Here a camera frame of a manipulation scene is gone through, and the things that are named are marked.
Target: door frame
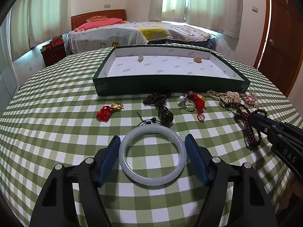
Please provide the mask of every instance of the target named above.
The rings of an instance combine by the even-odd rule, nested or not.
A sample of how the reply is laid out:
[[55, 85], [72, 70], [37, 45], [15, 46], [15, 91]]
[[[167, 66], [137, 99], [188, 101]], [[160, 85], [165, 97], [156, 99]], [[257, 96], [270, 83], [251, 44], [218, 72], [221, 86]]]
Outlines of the door frame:
[[[255, 69], [257, 69], [257, 67], [258, 67], [259, 61], [260, 61], [261, 56], [262, 56], [263, 48], [264, 48], [264, 45], [265, 45], [265, 41], [266, 41], [266, 35], [267, 35], [268, 24], [269, 24], [269, 12], [270, 12], [270, 0], [266, 0], [264, 29], [263, 29], [263, 34], [262, 34], [261, 42], [260, 42], [259, 51], [258, 51], [256, 60], [255, 60], [254, 66], [253, 66]], [[286, 95], [285, 95], [286, 97], [288, 97], [288, 95], [290, 94], [290, 92], [291, 92], [291, 90], [292, 90], [292, 88], [294, 86], [294, 83], [297, 80], [299, 71], [301, 69], [302, 61], [303, 61], [303, 48], [301, 50], [301, 56], [300, 56], [300, 59], [299, 59], [299, 63], [298, 63], [296, 72], [295, 72], [295, 74], [293, 76], [293, 79], [292, 79], [292, 81], [290, 83], [290, 86], [288, 87], [288, 90], [286, 92]]]

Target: light switch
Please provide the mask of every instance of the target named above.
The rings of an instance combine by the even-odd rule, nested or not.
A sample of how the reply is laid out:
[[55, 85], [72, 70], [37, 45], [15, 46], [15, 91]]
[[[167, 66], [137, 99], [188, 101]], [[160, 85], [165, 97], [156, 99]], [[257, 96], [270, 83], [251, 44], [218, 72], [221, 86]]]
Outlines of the light switch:
[[258, 8], [257, 7], [254, 7], [254, 6], [252, 6], [252, 10], [254, 11], [254, 12], [258, 12]]

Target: red string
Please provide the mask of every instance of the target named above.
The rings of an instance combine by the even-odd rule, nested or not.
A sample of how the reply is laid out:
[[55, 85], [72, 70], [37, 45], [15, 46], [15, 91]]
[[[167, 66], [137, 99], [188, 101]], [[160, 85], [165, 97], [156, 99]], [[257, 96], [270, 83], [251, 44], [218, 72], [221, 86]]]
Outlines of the red string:
[[100, 120], [100, 121], [108, 121], [110, 116], [112, 115], [112, 113], [114, 112], [114, 108], [110, 107], [110, 106], [104, 106], [100, 112], [98, 112], [96, 114], [96, 119]]
[[192, 95], [188, 95], [188, 98], [190, 100], [192, 100], [195, 105], [196, 105], [196, 109], [197, 109], [197, 119], [202, 123], [204, 122], [205, 116], [202, 113], [203, 109], [206, 109], [205, 107], [205, 101], [203, 101], [201, 98], [199, 98], [197, 96], [197, 94], [192, 94]]

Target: silver rivet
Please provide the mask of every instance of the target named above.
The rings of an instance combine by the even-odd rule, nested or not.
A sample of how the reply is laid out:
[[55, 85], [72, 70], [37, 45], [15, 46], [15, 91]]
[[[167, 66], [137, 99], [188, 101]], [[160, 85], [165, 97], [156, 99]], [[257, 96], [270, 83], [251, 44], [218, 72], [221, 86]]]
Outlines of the silver rivet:
[[56, 170], [60, 170], [62, 168], [62, 164], [57, 164], [57, 165], [55, 165], [55, 169]]
[[245, 163], [244, 163], [244, 166], [245, 166], [247, 169], [251, 168], [251, 164], [248, 163], [248, 162], [245, 162]]
[[93, 159], [92, 157], [89, 157], [89, 158], [87, 158], [87, 159], [85, 160], [85, 163], [86, 163], [86, 164], [91, 164], [91, 163], [93, 163], [93, 161], [94, 161], [94, 159]]
[[215, 163], [220, 163], [221, 159], [219, 157], [213, 157], [212, 161]]

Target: green and white checkered tablecloth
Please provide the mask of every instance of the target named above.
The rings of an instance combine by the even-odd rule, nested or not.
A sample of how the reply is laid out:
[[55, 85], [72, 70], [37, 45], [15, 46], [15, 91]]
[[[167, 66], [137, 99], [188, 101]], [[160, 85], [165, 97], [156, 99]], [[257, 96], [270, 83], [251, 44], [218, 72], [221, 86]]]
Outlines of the green and white checkered tablecloth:
[[[55, 164], [78, 165], [106, 147], [114, 135], [122, 139], [139, 123], [137, 112], [144, 118], [157, 116], [154, 107], [142, 104], [146, 95], [97, 96], [92, 77], [110, 50], [69, 56], [37, 72], [16, 93], [0, 119], [0, 189], [25, 226]], [[302, 128], [295, 108], [266, 77], [250, 66], [227, 60], [251, 81], [248, 91], [256, 93], [269, 118]], [[200, 123], [195, 113], [178, 108], [179, 94], [167, 101], [175, 118], [171, 129], [182, 139], [191, 133], [200, 146], [227, 163], [250, 162], [275, 203], [289, 169], [270, 151], [267, 139], [257, 151], [250, 151], [243, 138], [243, 124], [233, 119], [234, 111], [207, 97], [205, 122]], [[115, 112], [107, 123], [97, 121], [96, 112], [113, 102], [123, 102], [124, 109]], [[178, 162], [176, 148], [154, 134], [140, 136], [127, 156], [133, 170], [146, 177], [166, 175]], [[80, 223], [85, 226], [79, 188], [77, 184], [73, 187]], [[133, 183], [117, 161], [99, 192], [113, 226], [192, 226], [207, 189], [197, 180], [189, 160], [177, 180], [160, 187]], [[221, 225], [227, 222], [231, 196], [232, 184]]]

